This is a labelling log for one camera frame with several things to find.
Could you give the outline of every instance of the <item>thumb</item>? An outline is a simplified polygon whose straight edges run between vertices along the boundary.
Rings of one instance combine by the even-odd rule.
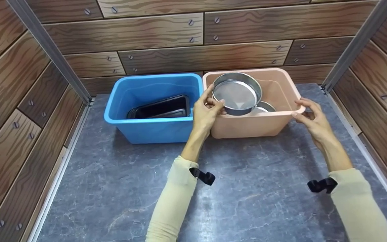
[[[219,102],[216,103],[214,107],[211,108],[211,110],[213,111],[213,113],[217,114],[224,105],[225,105],[225,100],[221,99]]]
[[[313,126],[313,121],[310,120],[309,118],[307,118],[306,116],[302,115],[302,114],[299,114],[297,112],[292,112],[291,113],[292,117],[294,117],[294,119],[302,124],[304,124],[305,126],[307,126],[307,128],[310,128]]]

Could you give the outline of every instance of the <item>metal frame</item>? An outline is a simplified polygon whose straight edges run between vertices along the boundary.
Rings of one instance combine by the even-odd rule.
[[[376,174],[377,178],[379,179],[380,183],[383,185],[384,189],[387,192],[387,179],[386,176],[382,173],[381,169],[378,167],[374,159],[372,158],[371,154],[368,152],[367,148],[364,146],[364,143],[362,143],[359,136],[355,133],[355,130],[353,130],[352,126],[349,124],[347,119],[345,118],[344,114],[341,112],[340,108],[337,106],[337,103],[334,101],[334,99],[327,95],[329,98],[329,104],[331,105],[332,109],[335,111],[335,113],[340,118],[341,122],[343,123],[344,127],[346,127],[347,131],[349,132],[352,139],[355,141],[356,146],[359,148],[361,153],[364,155],[365,159],[367,160],[368,164],[370,165],[373,172]]]
[[[48,32],[42,26],[40,20],[29,7],[25,0],[6,0],[13,11],[22,20],[23,24],[31,32],[32,36],[37,40],[40,46],[44,49],[49,58],[53,61],[55,66],[62,73],[64,78],[73,87],[75,92],[79,95],[82,102],[89,105],[92,98],[89,92],[83,86],[77,75],[72,70],[62,53],[56,46],[55,42],[49,36]]]
[[[38,236],[40,235],[41,228],[43,227],[43,224],[46,221],[47,214],[49,213],[50,207],[52,206],[53,200],[55,199],[56,192],[58,191],[60,182],[62,181],[63,175],[71,159],[71,155],[73,154],[74,147],[76,146],[80,133],[84,127],[86,118],[89,115],[89,111],[90,111],[90,106],[86,106],[85,109],[83,109],[83,113],[80,118],[79,124],[75,129],[73,138],[71,139],[71,142],[67,148],[66,154],[63,156],[62,162],[58,169],[58,173],[56,173],[55,179],[52,182],[52,187],[50,188],[49,192],[46,195],[46,199],[43,203],[43,206],[41,207],[40,213],[38,214],[34,227],[32,228],[31,233],[29,234],[28,242],[37,241]]]
[[[329,93],[387,18],[387,0],[380,0],[322,83]]]

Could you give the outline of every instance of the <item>wood-pattern wall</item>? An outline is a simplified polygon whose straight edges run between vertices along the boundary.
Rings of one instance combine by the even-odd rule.
[[[333,90],[387,178],[387,19]]]
[[[125,75],[264,67],[320,84],[377,2],[28,0],[92,96]]]
[[[0,0],[0,242],[29,236],[81,107],[44,50]]]

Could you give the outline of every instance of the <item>sleeve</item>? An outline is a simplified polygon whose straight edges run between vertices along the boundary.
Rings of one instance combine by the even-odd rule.
[[[194,194],[197,179],[189,168],[198,164],[178,156],[168,173],[167,183],[156,203],[146,242],[175,242]]]
[[[350,242],[387,242],[386,218],[362,173],[352,168],[332,171],[329,176],[338,183],[331,198]]]

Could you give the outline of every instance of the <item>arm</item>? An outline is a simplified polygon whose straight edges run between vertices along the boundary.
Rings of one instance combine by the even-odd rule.
[[[306,98],[296,103],[309,107],[313,113],[292,115],[298,123],[306,125],[313,142],[324,155],[329,176],[338,185],[331,199],[341,217],[351,242],[387,242],[387,221],[375,202],[370,184],[353,168],[349,156],[332,132],[321,107]]]
[[[207,98],[209,87],[195,103],[193,129],[186,145],[168,173],[167,183],[159,197],[150,220],[146,242],[175,242],[194,194],[197,179],[189,168],[198,168],[198,156],[209,135],[216,115],[223,112],[223,102]]]

